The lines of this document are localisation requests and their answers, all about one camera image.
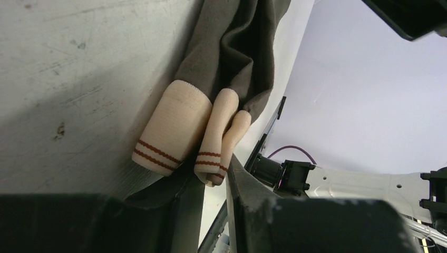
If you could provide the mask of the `olive underwear beige waistband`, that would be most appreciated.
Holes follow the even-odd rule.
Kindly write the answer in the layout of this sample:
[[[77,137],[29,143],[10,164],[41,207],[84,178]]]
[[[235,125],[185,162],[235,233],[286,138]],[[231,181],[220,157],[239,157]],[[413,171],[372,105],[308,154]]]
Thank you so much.
[[[227,175],[236,145],[274,87],[273,43],[290,1],[204,1],[186,53],[132,153],[171,175],[194,154],[208,186]]]

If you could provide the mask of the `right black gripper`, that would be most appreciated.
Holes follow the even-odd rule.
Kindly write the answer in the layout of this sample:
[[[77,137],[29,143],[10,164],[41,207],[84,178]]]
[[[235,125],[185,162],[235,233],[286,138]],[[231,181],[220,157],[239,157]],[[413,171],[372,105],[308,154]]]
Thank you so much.
[[[432,32],[446,37],[446,0],[363,0],[363,3],[407,41]]]

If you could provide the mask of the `aluminium frame rail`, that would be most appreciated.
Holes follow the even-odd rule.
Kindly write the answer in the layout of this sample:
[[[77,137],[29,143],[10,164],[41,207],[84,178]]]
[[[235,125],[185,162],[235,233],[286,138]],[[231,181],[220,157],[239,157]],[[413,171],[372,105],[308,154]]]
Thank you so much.
[[[264,154],[265,143],[268,140],[268,135],[272,131],[276,121],[280,119],[286,99],[287,97],[283,96],[280,100],[270,120],[266,124],[262,135],[259,136],[256,145],[244,164],[244,169],[248,172],[254,167],[254,163],[258,160],[258,157]],[[228,220],[228,201],[225,200],[216,214],[212,224],[207,230],[203,240],[201,241],[198,252],[229,252],[229,235],[225,233],[228,231]]]

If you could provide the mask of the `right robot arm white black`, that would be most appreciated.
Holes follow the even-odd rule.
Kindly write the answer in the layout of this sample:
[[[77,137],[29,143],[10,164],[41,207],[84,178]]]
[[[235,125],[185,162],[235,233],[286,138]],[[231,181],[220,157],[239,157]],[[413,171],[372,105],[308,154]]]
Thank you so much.
[[[318,1],[298,45],[271,158],[446,234],[446,1]]]

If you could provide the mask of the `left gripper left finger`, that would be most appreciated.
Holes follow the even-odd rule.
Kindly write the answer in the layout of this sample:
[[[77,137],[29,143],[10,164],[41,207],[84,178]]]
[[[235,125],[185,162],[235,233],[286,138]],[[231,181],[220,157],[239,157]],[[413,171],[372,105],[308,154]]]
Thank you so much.
[[[196,252],[204,185],[185,170],[122,200],[1,195],[1,252]]]

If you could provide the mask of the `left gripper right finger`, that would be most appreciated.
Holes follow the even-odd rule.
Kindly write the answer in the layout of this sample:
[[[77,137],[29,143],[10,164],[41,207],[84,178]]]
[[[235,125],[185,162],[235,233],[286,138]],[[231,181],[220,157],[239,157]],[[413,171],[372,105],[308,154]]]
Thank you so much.
[[[236,157],[227,174],[231,252],[417,252],[382,200],[283,198]]]

